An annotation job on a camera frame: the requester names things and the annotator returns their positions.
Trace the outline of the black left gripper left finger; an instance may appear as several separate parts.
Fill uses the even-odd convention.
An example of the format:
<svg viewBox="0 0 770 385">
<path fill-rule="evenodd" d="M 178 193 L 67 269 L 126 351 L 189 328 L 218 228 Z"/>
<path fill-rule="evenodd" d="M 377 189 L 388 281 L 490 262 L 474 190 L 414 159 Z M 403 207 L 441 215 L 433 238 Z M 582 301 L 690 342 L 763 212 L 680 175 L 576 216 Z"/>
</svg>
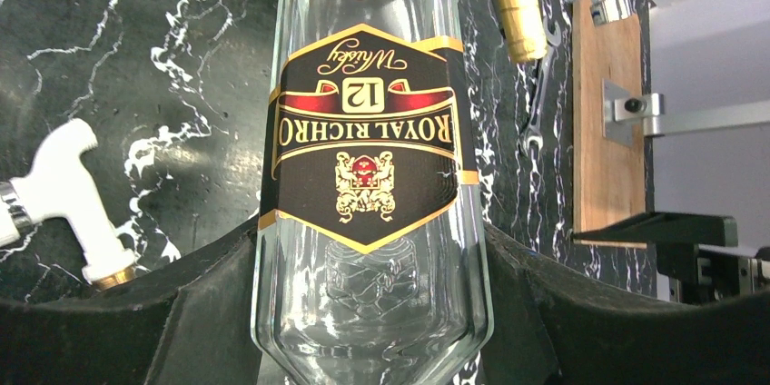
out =
<svg viewBox="0 0 770 385">
<path fill-rule="evenodd" d="M 257 222 L 87 299 L 1 303 L 4 384 L 253 384 Z"/>
</svg>

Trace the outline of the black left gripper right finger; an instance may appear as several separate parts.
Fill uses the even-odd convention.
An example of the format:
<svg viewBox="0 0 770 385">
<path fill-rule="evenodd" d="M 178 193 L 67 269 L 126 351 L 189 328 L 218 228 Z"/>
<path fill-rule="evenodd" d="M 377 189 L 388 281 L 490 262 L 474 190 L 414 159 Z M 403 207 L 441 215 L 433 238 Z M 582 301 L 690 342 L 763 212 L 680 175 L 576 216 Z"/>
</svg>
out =
<svg viewBox="0 0 770 385">
<path fill-rule="evenodd" d="M 490 384 L 766 384 L 769 294 L 706 306 L 623 291 L 485 228 Z"/>
</svg>

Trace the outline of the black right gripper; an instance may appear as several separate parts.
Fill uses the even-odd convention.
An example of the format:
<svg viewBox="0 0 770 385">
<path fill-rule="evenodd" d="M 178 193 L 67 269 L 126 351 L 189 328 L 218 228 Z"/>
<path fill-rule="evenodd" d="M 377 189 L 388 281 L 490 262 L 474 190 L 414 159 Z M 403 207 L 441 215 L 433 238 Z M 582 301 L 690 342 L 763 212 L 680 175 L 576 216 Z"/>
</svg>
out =
<svg viewBox="0 0 770 385">
<path fill-rule="evenodd" d="M 657 272 L 669 279 L 667 299 L 706 304 L 769 289 L 769 248 L 753 256 L 708 250 L 698 244 L 737 247 L 734 217 L 683 212 L 642 212 L 607 227 L 574 232 L 575 243 L 693 243 L 656 247 Z"/>
</svg>

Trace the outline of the clear bottle eagle label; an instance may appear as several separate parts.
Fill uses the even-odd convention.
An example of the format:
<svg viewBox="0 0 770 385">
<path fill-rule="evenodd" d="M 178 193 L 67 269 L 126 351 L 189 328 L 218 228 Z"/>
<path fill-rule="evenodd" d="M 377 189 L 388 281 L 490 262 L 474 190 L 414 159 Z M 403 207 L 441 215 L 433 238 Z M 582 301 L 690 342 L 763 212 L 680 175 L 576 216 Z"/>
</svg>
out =
<svg viewBox="0 0 770 385">
<path fill-rule="evenodd" d="M 278 0 L 251 334 L 297 384 L 446 384 L 493 332 L 458 0 Z"/>
</svg>

